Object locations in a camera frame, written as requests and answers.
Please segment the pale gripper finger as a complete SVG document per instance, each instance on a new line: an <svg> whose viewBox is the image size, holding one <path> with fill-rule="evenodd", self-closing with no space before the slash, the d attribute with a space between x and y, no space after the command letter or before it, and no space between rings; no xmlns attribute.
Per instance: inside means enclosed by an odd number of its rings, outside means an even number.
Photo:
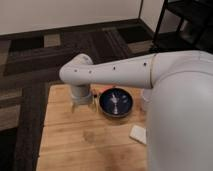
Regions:
<svg viewBox="0 0 213 171"><path fill-rule="evenodd" d="M74 112L75 112L75 109L76 109L76 104L73 103L73 104L71 105L71 112L74 113Z"/></svg>
<svg viewBox="0 0 213 171"><path fill-rule="evenodd" d="M90 108L93 112L97 111L97 103L96 103L96 99L92 100L92 103L90 104Z"/></svg>

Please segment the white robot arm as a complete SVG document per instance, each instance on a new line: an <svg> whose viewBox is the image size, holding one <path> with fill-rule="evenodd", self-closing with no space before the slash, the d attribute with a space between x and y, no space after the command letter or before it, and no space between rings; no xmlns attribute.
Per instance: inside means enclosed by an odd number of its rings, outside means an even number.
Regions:
<svg viewBox="0 0 213 171"><path fill-rule="evenodd" d="M148 171L213 171L213 54L173 51L95 64L79 54L59 70L72 98L92 84L149 89Z"/></svg>

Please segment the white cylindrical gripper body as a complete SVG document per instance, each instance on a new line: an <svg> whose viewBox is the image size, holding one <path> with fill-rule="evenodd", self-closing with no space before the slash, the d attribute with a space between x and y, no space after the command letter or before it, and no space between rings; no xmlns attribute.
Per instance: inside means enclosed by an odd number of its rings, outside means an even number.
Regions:
<svg viewBox="0 0 213 171"><path fill-rule="evenodd" d="M92 93L90 91L90 85L71 85L71 97L72 101L77 105L86 105L92 101Z"/></svg>

